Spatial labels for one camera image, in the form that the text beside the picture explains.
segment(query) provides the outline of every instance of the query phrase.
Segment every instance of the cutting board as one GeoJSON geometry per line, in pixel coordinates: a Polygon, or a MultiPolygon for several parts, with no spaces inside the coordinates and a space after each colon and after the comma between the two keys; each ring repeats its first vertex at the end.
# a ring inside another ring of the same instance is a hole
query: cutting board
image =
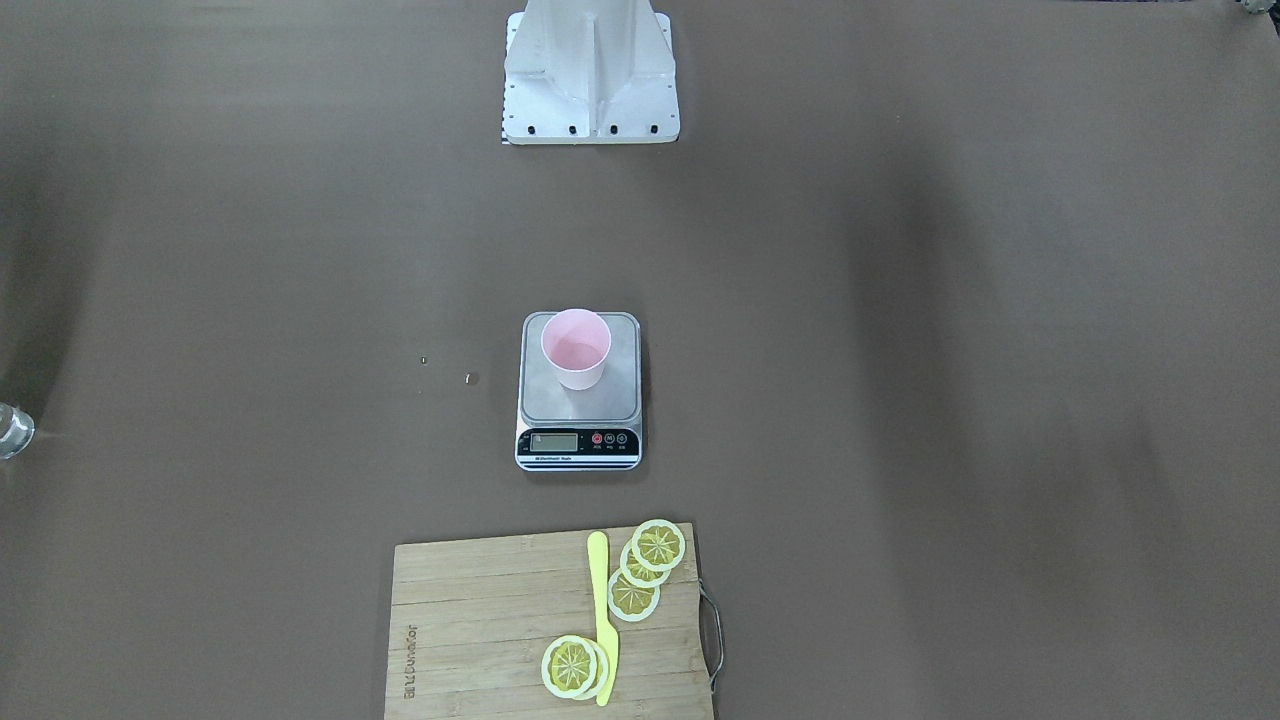
{"type": "MultiPolygon", "coordinates": [[[[609,573],[635,528],[609,536],[609,573]]],[[[699,632],[694,527],[653,615],[613,618],[618,678],[609,705],[552,696],[543,651],[563,634],[595,637],[591,530],[396,547],[385,720],[714,720],[699,632]]]]}

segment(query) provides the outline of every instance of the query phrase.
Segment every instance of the digital scale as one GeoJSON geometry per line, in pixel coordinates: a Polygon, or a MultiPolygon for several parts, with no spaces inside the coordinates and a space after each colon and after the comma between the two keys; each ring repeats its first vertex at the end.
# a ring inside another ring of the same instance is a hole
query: digital scale
{"type": "Polygon", "coordinates": [[[525,318],[520,342],[516,464],[531,471],[630,470],[644,451],[640,404],[640,323],[600,313],[612,347],[588,389],[559,384],[543,354],[543,328],[556,313],[525,318]]]}

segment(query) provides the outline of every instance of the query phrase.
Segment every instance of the pink cup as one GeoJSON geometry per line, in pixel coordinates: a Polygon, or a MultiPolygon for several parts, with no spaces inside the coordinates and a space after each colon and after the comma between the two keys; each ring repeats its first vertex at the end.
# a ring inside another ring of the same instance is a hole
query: pink cup
{"type": "Polygon", "coordinates": [[[590,310],[562,310],[543,328],[543,355],[568,389],[586,389],[600,380],[612,345],[608,323],[590,310]]]}

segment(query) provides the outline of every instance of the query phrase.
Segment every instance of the yellow knife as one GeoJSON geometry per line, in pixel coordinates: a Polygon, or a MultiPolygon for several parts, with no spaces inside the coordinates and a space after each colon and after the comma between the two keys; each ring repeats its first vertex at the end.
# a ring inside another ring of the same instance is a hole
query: yellow knife
{"type": "Polygon", "coordinates": [[[595,600],[595,642],[604,648],[609,660],[609,676],[595,696],[595,705],[604,707],[613,694],[613,680],[618,678],[618,632],[609,623],[609,606],[604,593],[609,592],[609,538],[595,530],[586,538],[586,560],[591,566],[591,597],[595,600]]]}

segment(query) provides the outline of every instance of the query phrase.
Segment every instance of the white plastic stand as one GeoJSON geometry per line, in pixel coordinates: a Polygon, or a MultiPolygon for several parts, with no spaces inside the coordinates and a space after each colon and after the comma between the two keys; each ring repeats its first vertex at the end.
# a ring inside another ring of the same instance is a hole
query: white plastic stand
{"type": "Polygon", "coordinates": [[[671,19],[649,0],[529,0],[507,20],[502,135],[512,145],[680,136],[671,19]]]}

